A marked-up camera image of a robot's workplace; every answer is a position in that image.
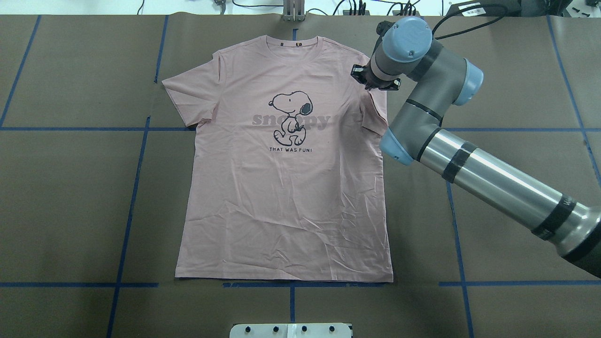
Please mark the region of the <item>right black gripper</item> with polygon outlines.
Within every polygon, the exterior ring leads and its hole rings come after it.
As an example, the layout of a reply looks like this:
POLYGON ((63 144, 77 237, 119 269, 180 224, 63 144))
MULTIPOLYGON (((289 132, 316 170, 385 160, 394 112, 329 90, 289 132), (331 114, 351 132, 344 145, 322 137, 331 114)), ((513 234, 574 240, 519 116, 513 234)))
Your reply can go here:
POLYGON ((379 79, 377 77, 365 75, 365 84, 364 84, 365 90, 373 90, 373 89, 381 90, 385 86, 386 86, 386 81, 382 81, 381 79, 379 79))

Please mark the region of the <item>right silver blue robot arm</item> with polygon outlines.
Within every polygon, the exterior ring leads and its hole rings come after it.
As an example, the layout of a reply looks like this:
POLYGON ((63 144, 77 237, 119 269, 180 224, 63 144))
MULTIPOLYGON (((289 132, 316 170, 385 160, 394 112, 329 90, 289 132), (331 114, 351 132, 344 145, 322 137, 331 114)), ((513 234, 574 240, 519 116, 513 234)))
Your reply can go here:
POLYGON ((588 206, 501 160, 446 125, 451 107, 466 105, 483 71, 448 48, 418 16, 382 21, 365 66, 353 75, 365 88, 395 91, 414 83, 381 139, 382 152, 418 162, 552 245, 565 261, 600 276, 600 208, 588 206))

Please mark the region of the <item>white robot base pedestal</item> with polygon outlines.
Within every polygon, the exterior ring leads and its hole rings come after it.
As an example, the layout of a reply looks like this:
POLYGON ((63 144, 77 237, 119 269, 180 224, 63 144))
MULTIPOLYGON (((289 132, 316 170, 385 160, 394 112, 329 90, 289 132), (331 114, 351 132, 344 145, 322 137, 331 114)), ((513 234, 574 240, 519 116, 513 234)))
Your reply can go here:
POLYGON ((347 323, 245 323, 234 325, 230 338, 352 338, 347 323))

